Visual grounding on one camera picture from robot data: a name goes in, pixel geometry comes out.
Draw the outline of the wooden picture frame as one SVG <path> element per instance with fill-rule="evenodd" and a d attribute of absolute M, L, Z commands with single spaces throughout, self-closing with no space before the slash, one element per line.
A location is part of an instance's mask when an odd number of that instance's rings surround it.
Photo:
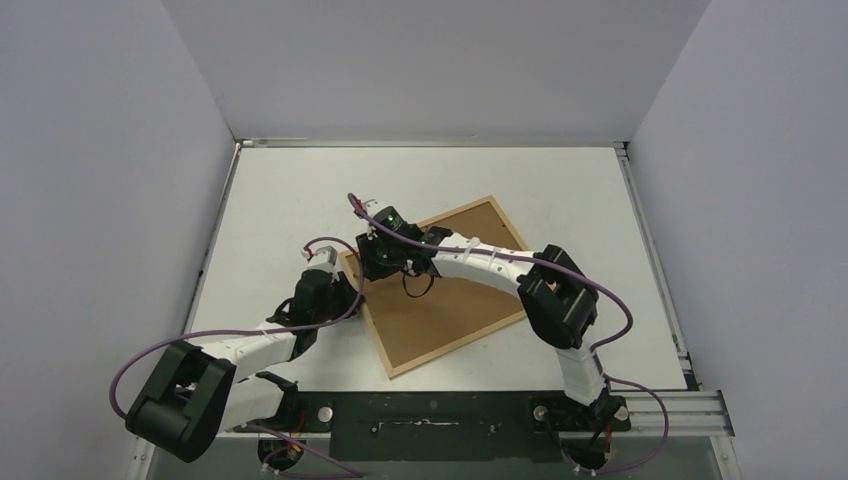
<path fill-rule="evenodd" d="M 489 195 L 419 223 L 525 251 L 529 248 L 494 196 Z M 367 329 L 389 379 L 520 321 L 517 297 L 463 279 L 394 274 L 366 282 L 362 308 Z"/>

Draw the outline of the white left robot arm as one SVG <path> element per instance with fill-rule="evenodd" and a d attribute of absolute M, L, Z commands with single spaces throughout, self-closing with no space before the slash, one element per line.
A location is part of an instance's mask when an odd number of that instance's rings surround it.
<path fill-rule="evenodd" d="M 362 283 L 345 273 L 309 269 L 293 297 L 254 330 L 212 330 L 214 342 L 193 344 L 189 334 L 162 345 L 162 356 L 128 411 L 125 428 L 190 463 L 217 435 L 253 420 L 282 431 L 297 420 L 287 396 L 294 384 L 270 367 L 301 357 L 318 331 L 355 314 Z"/>

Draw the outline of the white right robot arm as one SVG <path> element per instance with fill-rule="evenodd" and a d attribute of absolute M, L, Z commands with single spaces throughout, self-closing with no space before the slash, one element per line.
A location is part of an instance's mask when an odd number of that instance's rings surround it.
<path fill-rule="evenodd" d="M 466 280 L 515 296 L 533 332 L 557 352 L 568 421 L 588 429 L 604 417 L 606 382 L 584 337 L 597 318 L 599 294 L 582 282 L 562 248 L 519 251 L 444 227 L 422 228 L 377 200 L 355 201 L 354 211 L 368 224 L 356 239 L 368 280 L 401 272 Z"/>

